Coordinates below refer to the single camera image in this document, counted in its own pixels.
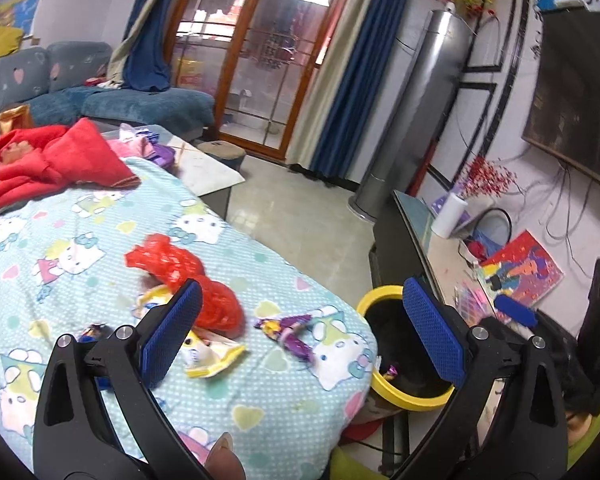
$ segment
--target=bed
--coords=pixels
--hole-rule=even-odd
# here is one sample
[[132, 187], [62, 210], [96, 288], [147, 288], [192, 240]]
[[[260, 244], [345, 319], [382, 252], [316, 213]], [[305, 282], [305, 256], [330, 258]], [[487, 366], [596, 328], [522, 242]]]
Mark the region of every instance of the bed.
[[[0, 433], [32, 467], [35, 408], [45, 363], [63, 333], [94, 322], [136, 324], [146, 273], [124, 254], [167, 234], [230, 286], [247, 318], [247, 353], [208, 379], [176, 357], [153, 394], [189, 449], [204, 460], [229, 431], [249, 479], [314, 480], [362, 406], [377, 347], [368, 324], [281, 256], [230, 227], [177, 178], [128, 158], [142, 183], [129, 192], [67, 189], [0, 215]], [[311, 312], [303, 336], [312, 367], [253, 328], [258, 317]], [[102, 394], [125, 451], [141, 452], [109, 392]]]

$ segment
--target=metal screw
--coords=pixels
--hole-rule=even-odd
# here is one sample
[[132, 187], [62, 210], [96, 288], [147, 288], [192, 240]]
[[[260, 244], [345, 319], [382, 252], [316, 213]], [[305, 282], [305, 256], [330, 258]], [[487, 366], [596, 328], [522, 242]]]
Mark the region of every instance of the metal screw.
[[546, 343], [544, 342], [544, 339], [542, 339], [539, 335], [534, 335], [531, 338], [531, 343], [534, 344], [534, 346], [536, 348], [542, 349], [546, 346]]
[[483, 326], [474, 326], [471, 330], [471, 333], [474, 335], [476, 339], [480, 341], [484, 341], [489, 337], [489, 332]]
[[58, 338], [58, 346], [60, 348], [64, 348], [65, 346], [68, 346], [69, 343], [70, 343], [70, 335], [68, 335], [68, 334], [61, 335]]
[[133, 328], [128, 325], [124, 325], [115, 331], [115, 336], [118, 339], [128, 339], [129, 337], [131, 337], [132, 333]]

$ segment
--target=red berries branch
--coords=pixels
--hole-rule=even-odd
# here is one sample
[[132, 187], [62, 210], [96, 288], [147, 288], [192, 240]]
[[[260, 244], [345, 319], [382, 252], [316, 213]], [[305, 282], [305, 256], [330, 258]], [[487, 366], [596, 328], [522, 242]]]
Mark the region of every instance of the red berries branch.
[[463, 171], [464, 178], [460, 198], [487, 195], [502, 196], [509, 187], [516, 183], [516, 174], [504, 166], [476, 156], [474, 161]]

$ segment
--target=beige curtain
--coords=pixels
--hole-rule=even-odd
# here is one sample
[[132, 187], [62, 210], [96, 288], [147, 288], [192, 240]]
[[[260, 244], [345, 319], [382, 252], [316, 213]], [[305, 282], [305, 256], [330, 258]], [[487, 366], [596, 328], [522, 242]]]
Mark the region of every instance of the beige curtain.
[[287, 164], [308, 168], [371, 0], [347, 0], [313, 89], [305, 99], [286, 152]]
[[129, 31], [128, 37], [113, 51], [111, 60], [108, 62], [108, 68], [106, 69], [106, 78], [109, 79], [107, 84], [110, 86], [118, 86], [124, 82], [124, 79], [122, 79], [122, 72], [124, 71], [126, 58], [129, 56], [131, 47], [140, 34], [142, 26], [144, 25], [144, 22], [146, 22], [155, 1], [156, 0], [146, 0], [144, 7], [142, 7], [142, 10], [140, 11], [140, 15]]

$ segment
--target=small stool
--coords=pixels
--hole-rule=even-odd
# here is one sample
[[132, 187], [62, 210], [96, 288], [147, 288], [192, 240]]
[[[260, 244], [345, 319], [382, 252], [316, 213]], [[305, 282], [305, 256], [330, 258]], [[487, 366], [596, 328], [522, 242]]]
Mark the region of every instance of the small stool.
[[222, 164], [235, 171], [240, 171], [242, 160], [244, 160], [244, 157], [247, 154], [240, 146], [236, 146], [225, 140], [202, 142], [196, 147], [201, 152], [212, 156], [215, 160], [219, 160]]

